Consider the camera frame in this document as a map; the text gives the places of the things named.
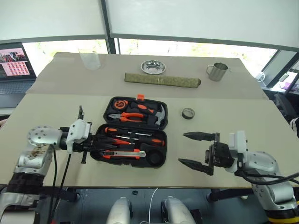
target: rolled mat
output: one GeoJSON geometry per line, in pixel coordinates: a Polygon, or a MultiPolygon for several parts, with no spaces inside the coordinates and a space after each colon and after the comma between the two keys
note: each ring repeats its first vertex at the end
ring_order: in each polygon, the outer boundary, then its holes
{"type": "Polygon", "coordinates": [[[141,74],[126,73],[125,82],[197,88],[200,85],[201,80],[199,78],[157,76],[157,75],[144,75],[144,74],[141,75],[141,74]]]}

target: window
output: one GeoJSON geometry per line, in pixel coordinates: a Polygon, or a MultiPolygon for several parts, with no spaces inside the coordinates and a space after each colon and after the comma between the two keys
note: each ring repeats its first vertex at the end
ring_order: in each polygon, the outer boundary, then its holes
{"type": "Polygon", "coordinates": [[[256,76],[272,58],[276,49],[213,43],[119,39],[124,55],[237,57],[252,76],[256,76]]]}
{"type": "MultiPolygon", "coordinates": [[[[299,73],[299,61],[292,66],[281,78],[279,82],[273,86],[272,90],[273,91],[280,91],[284,92],[287,90],[287,88],[291,85],[293,82],[294,78],[297,76],[299,73]]],[[[296,84],[292,87],[290,90],[290,93],[294,94],[299,94],[299,81],[297,80],[296,84]]]]}
{"type": "Polygon", "coordinates": [[[107,54],[105,40],[51,41],[23,43],[33,70],[38,76],[57,52],[78,53],[78,49],[95,46],[99,54],[107,54]]]}

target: toolbox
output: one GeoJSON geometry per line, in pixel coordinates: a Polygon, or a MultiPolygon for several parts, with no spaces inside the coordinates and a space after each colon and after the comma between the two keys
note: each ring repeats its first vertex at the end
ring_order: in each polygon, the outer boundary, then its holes
{"type": "Polygon", "coordinates": [[[97,150],[90,156],[97,161],[133,167],[162,166],[167,153],[167,105],[138,95],[113,97],[93,141],[97,150]]]}

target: stainless steel mug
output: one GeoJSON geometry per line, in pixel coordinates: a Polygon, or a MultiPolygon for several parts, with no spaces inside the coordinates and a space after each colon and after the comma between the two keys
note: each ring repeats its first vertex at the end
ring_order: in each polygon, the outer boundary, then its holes
{"type": "Polygon", "coordinates": [[[209,79],[213,81],[220,81],[224,75],[224,73],[227,71],[228,66],[226,64],[217,62],[214,65],[210,64],[207,66],[206,72],[209,75],[209,79]]]}

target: laptop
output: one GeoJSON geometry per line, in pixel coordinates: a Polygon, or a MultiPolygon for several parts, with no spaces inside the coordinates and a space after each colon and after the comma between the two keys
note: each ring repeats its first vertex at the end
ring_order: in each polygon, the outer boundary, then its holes
{"type": "Polygon", "coordinates": [[[23,44],[0,44],[0,108],[16,107],[35,80],[23,44]]]}

